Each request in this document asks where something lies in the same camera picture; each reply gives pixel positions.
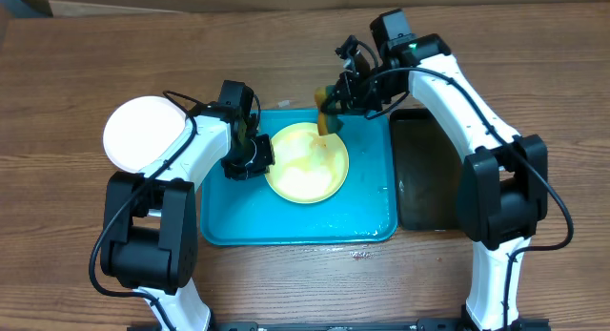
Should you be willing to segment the white plate with ketchup streak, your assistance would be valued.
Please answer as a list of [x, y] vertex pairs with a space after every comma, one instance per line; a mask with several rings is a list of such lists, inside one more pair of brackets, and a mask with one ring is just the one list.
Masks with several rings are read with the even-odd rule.
[[166, 97], [140, 96], [109, 117], [102, 136], [104, 151], [119, 169], [139, 172], [172, 145], [185, 124], [186, 113]]

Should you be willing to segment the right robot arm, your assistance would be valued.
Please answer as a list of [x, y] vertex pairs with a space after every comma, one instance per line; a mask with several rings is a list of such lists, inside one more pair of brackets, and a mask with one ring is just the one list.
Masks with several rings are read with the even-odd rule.
[[473, 279], [463, 327], [518, 330], [521, 260], [547, 214], [547, 150], [521, 136], [484, 102], [450, 47], [415, 35], [402, 10], [370, 25], [375, 44], [349, 36], [336, 48], [344, 71], [318, 107], [326, 115], [382, 115], [393, 97], [411, 95], [431, 113], [461, 162], [455, 214], [473, 242]]

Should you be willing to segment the turquoise plastic tray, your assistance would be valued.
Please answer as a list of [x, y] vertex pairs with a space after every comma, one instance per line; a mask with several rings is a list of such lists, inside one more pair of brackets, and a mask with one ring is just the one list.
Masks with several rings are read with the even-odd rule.
[[331, 197], [297, 204], [264, 176], [235, 181], [215, 165], [201, 185], [199, 228], [219, 246], [383, 241], [397, 228], [397, 193], [387, 117], [343, 115], [346, 180]]

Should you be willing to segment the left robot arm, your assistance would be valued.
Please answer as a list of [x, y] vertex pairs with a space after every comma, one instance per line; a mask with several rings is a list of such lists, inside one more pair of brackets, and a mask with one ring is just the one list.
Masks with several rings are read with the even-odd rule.
[[163, 95], [184, 129], [151, 163], [109, 179], [89, 279], [104, 296], [144, 300], [159, 330], [213, 330], [213, 312], [193, 282], [195, 193], [215, 164], [232, 180], [267, 174], [273, 147], [258, 131], [260, 101], [243, 82], [224, 81], [216, 101], [190, 110], [179, 104], [181, 93]]

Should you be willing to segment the yellow-green plate with ketchup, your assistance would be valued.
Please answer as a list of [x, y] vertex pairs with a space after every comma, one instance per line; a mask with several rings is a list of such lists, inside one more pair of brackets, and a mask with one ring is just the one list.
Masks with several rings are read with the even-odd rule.
[[320, 135], [315, 123], [289, 125], [272, 137], [274, 164], [265, 178], [280, 197], [299, 204], [331, 197], [350, 168], [346, 145], [336, 134]]

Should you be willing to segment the green and yellow sponge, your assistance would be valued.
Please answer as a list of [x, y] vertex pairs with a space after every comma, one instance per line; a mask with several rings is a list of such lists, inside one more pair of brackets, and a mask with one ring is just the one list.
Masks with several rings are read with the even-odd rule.
[[315, 89], [314, 101], [318, 110], [317, 130], [320, 136], [337, 134], [343, 126], [343, 122], [336, 115], [322, 112], [322, 104], [326, 101], [328, 91], [332, 88], [332, 86], [328, 86]]

